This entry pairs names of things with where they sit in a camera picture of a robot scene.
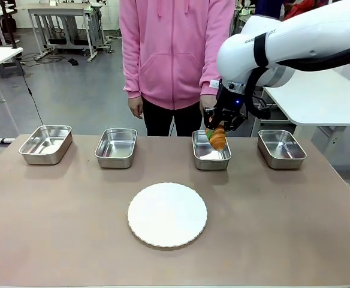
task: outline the metal tray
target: metal tray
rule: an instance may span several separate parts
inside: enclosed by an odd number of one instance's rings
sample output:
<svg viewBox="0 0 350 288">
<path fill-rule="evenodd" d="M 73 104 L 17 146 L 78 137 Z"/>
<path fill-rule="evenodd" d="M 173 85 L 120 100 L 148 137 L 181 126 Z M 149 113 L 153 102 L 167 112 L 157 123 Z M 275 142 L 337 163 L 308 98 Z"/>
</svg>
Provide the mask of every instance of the metal tray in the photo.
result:
<svg viewBox="0 0 350 288">
<path fill-rule="evenodd" d="M 299 169 L 307 154 L 285 130 L 259 131 L 258 147 L 272 169 Z"/>
<path fill-rule="evenodd" d="M 73 141 L 71 130 L 65 125 L 40 126 L 19 148 L 19 153 L 29 164 L 58 164 Z"/>
<path fill-rule="evenodd" d="M 195 167 L 199 170 L 225 170 L 231 159 L 231 151 L 226 142 L 223 151 L 215 150 L 203 130 L 192 134 Z"/>
<path fill-rule="evenodd" d="M 103 132 L 95 150 L 103 168 L 130 168 L 134 159 L 137 130 L 111 128 Z"/>
</svg>

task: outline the croissant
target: croissant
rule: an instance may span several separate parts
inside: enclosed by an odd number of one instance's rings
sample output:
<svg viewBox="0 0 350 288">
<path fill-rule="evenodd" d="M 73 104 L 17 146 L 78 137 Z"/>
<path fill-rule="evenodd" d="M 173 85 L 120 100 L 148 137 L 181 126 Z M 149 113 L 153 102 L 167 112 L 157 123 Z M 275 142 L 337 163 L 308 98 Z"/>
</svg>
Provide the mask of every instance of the croissant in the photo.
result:
<svg viewBox="0 0 350 288">
<path fill-rule="evenodd" d="M 222 125 L 219 125 L 218 127 L 216 127 L 216 129 L 213 130 L 213 134 L 211 135 L 209 140 L 210 140 L 211 146 L 214 149 L 218 151 L 223 150 L 225 148 L 225 143 L 226 143 L 224 127 Z"/>
</svg>

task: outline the person's hand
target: person's hand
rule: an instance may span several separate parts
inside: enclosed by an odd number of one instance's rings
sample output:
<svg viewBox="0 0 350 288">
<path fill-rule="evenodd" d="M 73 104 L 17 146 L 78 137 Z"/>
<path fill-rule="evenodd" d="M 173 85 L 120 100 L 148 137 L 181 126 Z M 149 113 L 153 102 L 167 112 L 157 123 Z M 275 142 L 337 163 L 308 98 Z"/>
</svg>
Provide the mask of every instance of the person's hand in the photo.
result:
<svg viewBox="0 0 350 288">
<path fill-rule="evenodd" d="M 128 107 L 135 117 L 142 119 L 141 114 L 143 113 L 143 100 L 141 99 L 141 96 L 128 99 Z"/>
<path fill-rule="evenodd" d="M 202 95 L 200 96 L 200 111 L 203 115 L 204 108 L 213 108 L 216 104 L 216 95 Z"/>
</svg>

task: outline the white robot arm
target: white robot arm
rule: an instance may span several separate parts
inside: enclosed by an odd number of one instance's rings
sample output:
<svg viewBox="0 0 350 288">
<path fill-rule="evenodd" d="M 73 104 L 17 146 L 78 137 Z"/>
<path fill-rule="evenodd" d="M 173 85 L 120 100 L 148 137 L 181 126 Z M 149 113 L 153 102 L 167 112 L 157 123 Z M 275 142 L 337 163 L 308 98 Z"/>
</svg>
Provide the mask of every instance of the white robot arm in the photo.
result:
<svg viewBox="0 0 350 288">
<path fill-rule="evenodd" d="M 284 22 L 252 16 L 242 33 L 219 50 L 218 103 L 204 111 L 204 123 L 214 129 L 223 121 L 227 131 L 235 130 L 246 119 L 240 113 L 244 104 L 254 116 L 269 118 L 269 111 L 254 108 L 255 86 L 280 87 L 295 69 L 319 71 L 346 64 L 350 64 L 350 0 Z"/>
</svg>

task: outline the gray floor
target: gray floor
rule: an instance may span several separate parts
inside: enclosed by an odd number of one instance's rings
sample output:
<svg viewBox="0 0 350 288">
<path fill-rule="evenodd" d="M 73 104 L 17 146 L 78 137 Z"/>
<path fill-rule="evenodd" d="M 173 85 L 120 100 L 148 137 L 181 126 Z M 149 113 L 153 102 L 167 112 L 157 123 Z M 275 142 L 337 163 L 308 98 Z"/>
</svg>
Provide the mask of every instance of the gray floor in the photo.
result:
<svg viewBox="0 0 350 288">
<path fill-rule="evenodd" d="M 24 55 L 38 51 L 31 29 L 20 29 L 17 36 Z M 87 63 L 87 58 L 81 54 L 64 54 L 66 59 L 58 63 L 24 67 L 26 81 L 45 124 L 70 125 L 75 134 L 100 135 L 106 128 L 123 127 L 134 128 L 139 135 L 146 135 L 144 122 L 131 115 L 127 95 L 122 90 L 120 40 L 113 42 L 113 49 L 113 54 L 100 52 L 91 63 Z M 67 62 L 69 58 L 78 60 L 79 66 L 71 66 Z M 22 76 L 0 78 L 0 87 L 20 133 L 31 133 L 41 125 Z M 230 136 L 248 137 L 253 121 L 250 118 Z M 272 128 L 294 130 L 294 126 Z M 0 137 L 15 136 L 4 106 L 0 104 Z M 349 169 L 336 167 L 336 170 L 345 179 L 350 179 Z"/>
</svg>

